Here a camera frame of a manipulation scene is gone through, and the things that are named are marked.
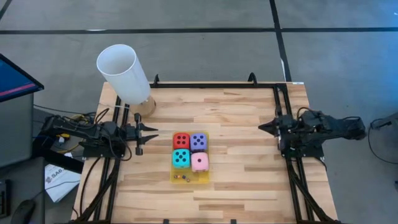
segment blue screen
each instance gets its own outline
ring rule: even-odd
[[[40,87],[0,59],[0,101]]]

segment teal die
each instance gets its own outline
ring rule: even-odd
[[[176,169],[190,167],[190,154],[188,149],[176,149],[173,151],[173,166]]]

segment pink die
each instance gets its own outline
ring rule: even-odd
[[[205,152],[197,152],[191,155],[192,172],[209,170],[209,157]]]

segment purple die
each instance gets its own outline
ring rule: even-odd
[[[207,136],[205,133],[196,133],[191,135],[191,151],[203,151],[207,149]]]

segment wooden plank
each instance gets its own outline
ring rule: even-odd
[[[308,106],[304,85],[287,86],[294,113],[299,107]],[[143,156],[134,155],[121,163],[112,222],[160,223],[164,218],[172,223],[295,221],[285,161],[276,148],[277,141],[257,128],[274,118],[271,89],[159,88],[152,89],[151,94],[157,108],[143,122],[159,131],[144,134],[159,137],[144,146]],[[100,103],[111,106],[115,100],[115,92],[105,83]],[[111,115],[107,114],[104,120],[111,120]],[[209,132],[209,184],[170,183],[172,135],[176,131]],[[85,162],[82,180],[93,161]],[[98,191],[102,162],[90,175],[83,199],[85,207]],[[325,168],[315,159],[305,158],[303,163],[313,197],[329,216],[337,218]],[[107,202],[106,198],[101,217]]]

